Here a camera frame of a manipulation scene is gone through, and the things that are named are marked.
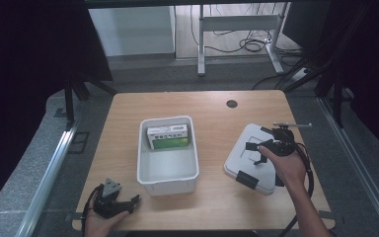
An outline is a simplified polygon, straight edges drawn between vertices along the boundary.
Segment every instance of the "green label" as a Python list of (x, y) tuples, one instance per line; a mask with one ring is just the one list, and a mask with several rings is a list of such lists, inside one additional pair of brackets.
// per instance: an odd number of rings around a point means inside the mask
[(188, 145), (189, 139), (187, 137), (153, 140), (153, 148), (155, 149), (182, 147)]

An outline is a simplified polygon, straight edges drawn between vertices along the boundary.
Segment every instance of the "human arm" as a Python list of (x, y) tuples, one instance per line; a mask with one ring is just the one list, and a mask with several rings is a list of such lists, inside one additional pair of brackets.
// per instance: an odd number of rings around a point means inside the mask
[(272, 162), (277, 176), (287, 187), (302, 236), (331, 236), (304, 187), (306, 169), (299, 154), (295, 151), (278, 157), (263, 146), (260, 152)]

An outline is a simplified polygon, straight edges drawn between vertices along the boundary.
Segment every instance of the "wooden table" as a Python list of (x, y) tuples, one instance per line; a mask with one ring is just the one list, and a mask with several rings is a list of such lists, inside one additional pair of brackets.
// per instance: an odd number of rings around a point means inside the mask
[[(238, 106), (227, 107), (229, 100)], [(189, 194), (150, 197), (136, 179), (139, 126), (144, 119), (175, 116), (190, 116), (193, 120), (200, 169), (196, 189)], [(247, 124), (272, 128), (275, 121), (295, 123), (280, 91), (117, 94), (77, 212), (82, 212), (91, 191), (111, 178), (123, 186), (119, 200), (141, 195), (140, 205), (117, 229), (283, 229), (295, 215), (286, 188), (262, 196), (236, 182), (223, 169)], [(296, 141), (302, 142), (298, 129), (292, 130)], [(318, 210), (330, 211), (316, 173), (312, 201)], [(335, 226), (332, 219), (324, 222), (328, 228)], [(72, 224), (80, 229), (80, 221)]]

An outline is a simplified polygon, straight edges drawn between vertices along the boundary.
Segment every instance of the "wire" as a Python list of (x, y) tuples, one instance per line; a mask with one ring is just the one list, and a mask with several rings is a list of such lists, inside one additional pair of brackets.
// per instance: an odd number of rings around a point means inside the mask
[[(261, 4), (258, 6), (257, 8), (257, 13), (259, 12), (259, 8), (260, 8)], [(219, 14), (221, 15), (220, 11), (218, 10), (218, 7), (216, 5), (216, 11), (219, 12)], [(189, 11), (189, 14), (190, 14), (190, 30), (191, 30), (191, 33), (192, 33), (192, 38), (194, 40), (194, 42), (199, 45), (199, 43), (197, 42), (197, 40), (195, 39), (195, 34), (193, 32), (193, 22), (192, 22), (192, 5), (190, 5), (190, 11)], [(229, 31), (229, 32), (225, 32), (225, 33), (221, 33), (221, 34), (217, 34), (216, 32), (214, 32), (217, 36), (223, 36), (223, 35), (227, 35), (227, 34), (230, 34), (230, 33), (233, 33), (233, 32), (236, 32), (236, 31)], [(216, 48), (216, 47), (212, 47), (212, 46), (205, 46), (204, 48), (210, 48), (210, 49), (213, 49), (213, 50), (217, 50), (217, 51), (220, 51), (220, 52), (225, 52), (225, 53), (231, 53), (231, 52), (236, 52), (236, 51), (240, 51), (242, 49), (245, 49), (246, 51), (249, 51), (249, 52), (259, 52), (261, 51), (265, 45), (266, 45), (266, 42), (262, 41), (262, 40), (259, 40), (259, 39), (251, 39), (252, 37), (252, 32), (253, 31), (249, 31), (247, 36), (244, 38), (244, 39), (241, 39), (239, 41), (239, 48), (236, 48), (234, 50), (223, 50), (223, 49), (219, 49), (219, 48)]]

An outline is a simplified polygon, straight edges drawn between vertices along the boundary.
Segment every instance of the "white plastic bin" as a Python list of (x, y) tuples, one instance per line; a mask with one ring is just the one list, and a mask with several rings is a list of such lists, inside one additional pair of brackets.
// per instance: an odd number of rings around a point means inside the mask
[[(151, 149), (147, 128), (186, 124), (189, 129), (189, 145), (185, 147)], [(188, 116), (146, 119), (140, 124), (137, 181), (150, 196), (189, 193), (195, 190), (199, 174), (195, 132)]]

